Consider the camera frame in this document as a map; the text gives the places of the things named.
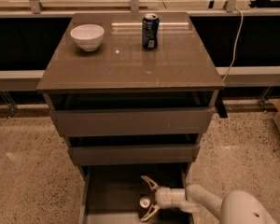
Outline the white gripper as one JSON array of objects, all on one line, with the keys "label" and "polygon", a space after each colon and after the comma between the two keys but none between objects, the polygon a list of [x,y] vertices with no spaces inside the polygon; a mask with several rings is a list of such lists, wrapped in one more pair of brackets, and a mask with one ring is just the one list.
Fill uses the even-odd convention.
[{"label": "white gripper", "polygon": [[155,192],[155,202],[152,204],[145,215],[141,218],[142,222],[147,222],[153,218],[160,209],[172,208],[172,191],[170,188],[160,187],[154,180],[146,175],[142,175],[141,178],[148,184],[151,190]]}]

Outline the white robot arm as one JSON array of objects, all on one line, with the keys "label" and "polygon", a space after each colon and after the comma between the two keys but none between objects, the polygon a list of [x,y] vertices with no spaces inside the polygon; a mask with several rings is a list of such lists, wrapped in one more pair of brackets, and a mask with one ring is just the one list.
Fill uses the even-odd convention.
[{"label": "white robot arm", "polygon": [[184,213],[194,213],[203,206],[220,224],[277,224],[260,201],[245,191],[234,190],[221,199],[197,184],[171,189],[159,186],[146,175],[141,178],[154,192],[154,202],[144,206],[147,212],[141,218],[142,222],[152,219],[161,209],[178,208]]}]

